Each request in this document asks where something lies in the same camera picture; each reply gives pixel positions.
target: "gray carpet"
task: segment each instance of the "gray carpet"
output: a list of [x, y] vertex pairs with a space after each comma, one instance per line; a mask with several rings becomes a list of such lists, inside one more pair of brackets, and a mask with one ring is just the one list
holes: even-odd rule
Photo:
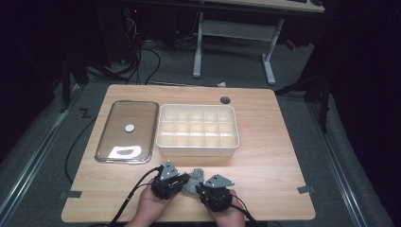
[[[256, 44], [253, 47], [257, 50], [259, 45]], [[212, 43], [206, 47], [216, 49], [219, 46], [220, 44]], [[296, 50], [289, 50], [282, 45], [276, 47], [271, 59], [273, 72], [277, 79], [274, 87], [267, 84], [258, 54], [248, 54], [243, 51], [235, 53], [233, 51], [235, 45], [228, 46], [228, 44], [218, 51], [205, 50], [202, 76], [200, 79], [193, 79], [191, 75], [194, 48], [194, 46], [180, 45], [173, 48], [160, 44], [153, 49], [159, 54], [161, 63], [149, 83], [167, 82], [216, 86], [218, 83], [226, 82], [227, 87], [277, 90], [296, 81], [313, 46], [303, 46]], [[139, 67], [141, 83], [145, 82], [146, 77], [151, 74], [157, 64], [158, 58], [153, 52], [142, 51]], [[113, 70], [117, 70], [119, 67], [123, 66], [115, 65]], [[132, 77], [130, 84], [135, 84], [135, 82], [135, 77]], [[62, 123], [53, 143], [51, 143], [47, 157], [34, 181], [13, 216], [10, 217], [9, 226], [88, 226], [88, 223], [63, 223], [61, 221], [64, 200], [60, 199], [59, 196], [62, 191], [68, 190], [71, 186], [64, 174], [65, 159], [71, 149], [67, 169], [74, 179], [93, 127], [93, 124], [90, 123], [96, 117], [106, 90], [112, 83], [121, 83], [121, 81], [91, 77], [91, 82], [85, 88], [79, 89], [82, 91], [80, 96], [70, 108], [69, 114]], [[57, 99], [32, 123], [8, 159], [0, 165], [1, 201], [7, 198], [9, 191], [28, 163], [30, 155], [38, 148], [47, 130], [60, 115], [58, 113], [61, 108], [60, 90], [57, 90], [56, 93]], [[291, 96], [279, 96], [278, 101], [305, 181], [316, 189], [316, 192], [310, 196], [317, 213], [317, 216], [310, 221], [280, 221], [280, 224], [283, 227], [354, 226], [330, 168], [320, 132], [314, 125], [315, 119], [310, 114], [307, 104], [297, 93], [291, 93]], [[83, 109], [87, 109], [86, 116], [90, 117], [83, 117]], [[328, 115], [328, 129], [329, 137], [332, 143], [336, 144], [334, 147], [346, 173], [351, 179], [354, 179], [351, 185], [357, 189], [357, 196], [360, 195], [359, 200], [367, 201], [362, 205], [362, 210], [366, 212], [369, 224], [372, 226], [392, 226], [387, 213], [380, 206], [375, 192], [364, 176], [363, 169], [360, 168], [355, 155], [353, 156], [352, 148], [346, 140], [346, 135], [336, 112], [331, 111]], [[378, 214], [376, 218], [369, 215], [372, 213]], [[269, 226], [277, 226], [277, 223], [269, 223]]]

